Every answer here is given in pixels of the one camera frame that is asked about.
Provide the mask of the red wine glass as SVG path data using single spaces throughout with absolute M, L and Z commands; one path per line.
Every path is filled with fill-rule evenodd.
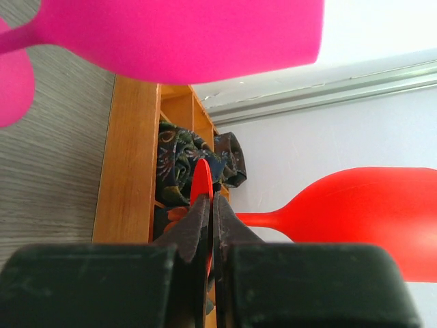
M 216 274 L 232 279 L 436 281 L 434 169 L 346 169 L 310 184 L 279 210 L 236 214 L 224 207 L 214 222 L 238 236 L 263 227 L 291 239 L 257 244 L 220 236 Z

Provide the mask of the magenta wine glass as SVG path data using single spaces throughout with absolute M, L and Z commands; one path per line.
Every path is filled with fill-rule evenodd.
M 323 1 L 43 1 L 27 24 L 1 24 L 1 125 L 33 102 L 32 46 L 142 81 L 199 84 L 314 63 L 323 19 Z

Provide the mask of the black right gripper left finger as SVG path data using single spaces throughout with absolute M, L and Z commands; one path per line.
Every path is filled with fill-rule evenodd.
M 1 271 L 2 327 L 203 327 L 210 200 L 150 244 L 39 244 Z

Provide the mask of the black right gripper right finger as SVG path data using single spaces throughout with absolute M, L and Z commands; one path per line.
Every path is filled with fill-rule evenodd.
M 218 327 L 420 327 L 392 257 L 350 243 L 267 243 L 212 203 Z

